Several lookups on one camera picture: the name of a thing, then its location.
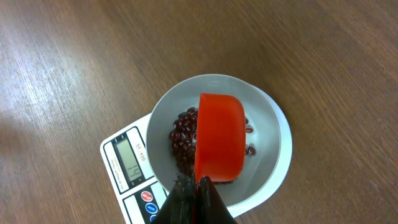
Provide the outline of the red plastic measuring scoop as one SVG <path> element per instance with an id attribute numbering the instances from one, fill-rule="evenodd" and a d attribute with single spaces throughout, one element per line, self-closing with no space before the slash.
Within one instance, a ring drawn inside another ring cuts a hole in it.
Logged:
<path id="1" fill-rule="evenodd" d="M 241 102 L 231 95 L 202 93 L 198 108 L 195 180 L 229 182 L 243 169 L 246 120 Z"/>

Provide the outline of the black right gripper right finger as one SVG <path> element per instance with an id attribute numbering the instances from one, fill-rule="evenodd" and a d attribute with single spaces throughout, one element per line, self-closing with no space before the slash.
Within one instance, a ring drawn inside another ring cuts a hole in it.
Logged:
<path id="1" fill-rule="evenodd" d="M 196 223 L 237 224 L 208 176 L 200 181 L 196 203 Z"/>

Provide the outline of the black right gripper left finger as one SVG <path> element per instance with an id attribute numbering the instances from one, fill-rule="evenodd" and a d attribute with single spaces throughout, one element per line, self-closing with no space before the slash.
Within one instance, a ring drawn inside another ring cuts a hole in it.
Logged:
<path id="1" fill-rule="evenodd" d="M 178 175 L 152 224 L 192 224 L 196 185 L 192 177 Z"/>

